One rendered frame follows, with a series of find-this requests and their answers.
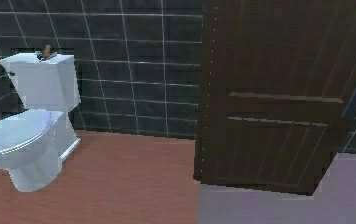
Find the dark brown wooden door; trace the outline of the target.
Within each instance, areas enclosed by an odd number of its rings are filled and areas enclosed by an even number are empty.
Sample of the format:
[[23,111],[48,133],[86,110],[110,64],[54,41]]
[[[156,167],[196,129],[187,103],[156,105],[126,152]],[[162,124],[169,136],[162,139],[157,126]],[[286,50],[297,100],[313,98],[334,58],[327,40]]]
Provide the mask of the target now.
[[311,196],[356,117],[356,0],[204,0],[193,177]]

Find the white toilet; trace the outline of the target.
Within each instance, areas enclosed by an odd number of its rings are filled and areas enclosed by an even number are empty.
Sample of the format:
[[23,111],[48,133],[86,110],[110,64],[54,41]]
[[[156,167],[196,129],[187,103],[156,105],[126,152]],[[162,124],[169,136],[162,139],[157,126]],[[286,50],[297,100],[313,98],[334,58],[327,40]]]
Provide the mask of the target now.
[[24,111],[0,120],[0,169],[20,192],[54,181],[80,143],[69,113],[81,103],[75,58],[18,53],[0,60]]

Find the small brown object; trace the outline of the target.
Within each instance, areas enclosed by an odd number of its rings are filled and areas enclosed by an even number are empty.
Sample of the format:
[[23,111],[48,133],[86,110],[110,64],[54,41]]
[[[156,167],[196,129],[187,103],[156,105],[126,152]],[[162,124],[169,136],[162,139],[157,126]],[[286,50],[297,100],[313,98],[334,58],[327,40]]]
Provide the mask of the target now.
[[56,52],[51,51],[52,47],[50,45],[46,45],[43,51],[36,51],[35,55],[39,61],[49,60],[57,55]]

